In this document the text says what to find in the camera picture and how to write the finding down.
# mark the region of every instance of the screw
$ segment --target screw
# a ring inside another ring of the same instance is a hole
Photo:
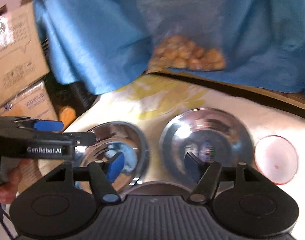
[[[102,197],[102,199],[109,203],[114,203],[119,200],[119,196],[116,194],[108,193]]]
[[[200,203],[205,201],[206,197],[202,194],[193,194],[190,196],[190,200],[195,203]]]

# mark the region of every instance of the bag of walnuts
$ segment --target bag of walnuts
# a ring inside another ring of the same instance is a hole
[[[187,37],[171,36],[164,39],[154,49],[147,73],[158,72],[169,67],[194,71],[217,71],[226,67],[226,61],[217,49],[205,50]]]

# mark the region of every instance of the shiny bowl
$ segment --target shiny bowl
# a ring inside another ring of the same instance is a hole
[[[104,160],[107,158],[105,152],[107,147],[113,143],[122,143],[131,149],[131,154],[136,154],[137,163],[133,170],[122,172],[112,184],[117,192],[122,192],[136,184],[148,166],[149,149],[144,134],[134,125],[127,122],[108,122],[91,128],[88,132],[96,135],[96,142],[89,147],[76,147],[75,166],[87,166],[90,162]],[[79,182],[79,186],[91,193],[88,182]]]
[[[253,144],[244,125],[233,115],[213,108],[193,109],[176,116],[162,132],[159,147],[170,174],[189,188],[196,183],[184,166],[186,152],[226,167],[253,161]]]

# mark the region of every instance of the red rim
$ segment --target red rim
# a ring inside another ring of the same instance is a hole
[[[256,163],[256,166],[257,166],[259,172],[260,172],[261,174],[263,174],[264,176],[266,176],[266,175],[264,174],[264,172],[262,172],[262,170],[260,169],[260,167],[259,167],[259,165],[258,165],[258,163],[257,163],[256,148],[257,148],[258,143],[259,143],[262,139],[265,139],[265,138],[268,138],[268,137],[279,137],[279,138],[282,138],[282,139],[286,140],[286,141],[291,145],[291,147],[294,149],[294,152],[295,152],[295,154],[296,154],[297,168],[296,168],[296,172],[294,173],[293,177],[292,177],[289,181],[287,181],[287,182],[285,182],[285,183],[277,183],[277,182],[272,181],[275,185],[285,185],[285,184],[291,182],[291,181],[294,179],[294,176],[295,176],[295,175],[297,174],[297,172],[298,172],[298,169],[299,169],[299,156],[298,156],[298,153],[297,153],[297,151],[296,151],[296,148],[293,146],[293,144],[292,144],[289,140],[287,140],[286,138],[284,138],[284,137],[282,137],[282,136],[280,136],[280,135],[268,135],[268,136],[265,136],[265,137],[262,137],[261,139],[259,139],[259,141],[257,142],[257,144],[256,144],[256,146],[255,146],[255,149],[254,149],[254,162]]]

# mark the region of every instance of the ribbed black surface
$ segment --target ribbed black surface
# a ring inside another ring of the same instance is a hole
[[[190,205],[180,196],[128,196],[120,205],[103,208],[90,227],[66,239],[246,240],[249,238],[236,236],[223,229],[213,220],[205,207]],[[272,239],[293,240],[290,235]]]

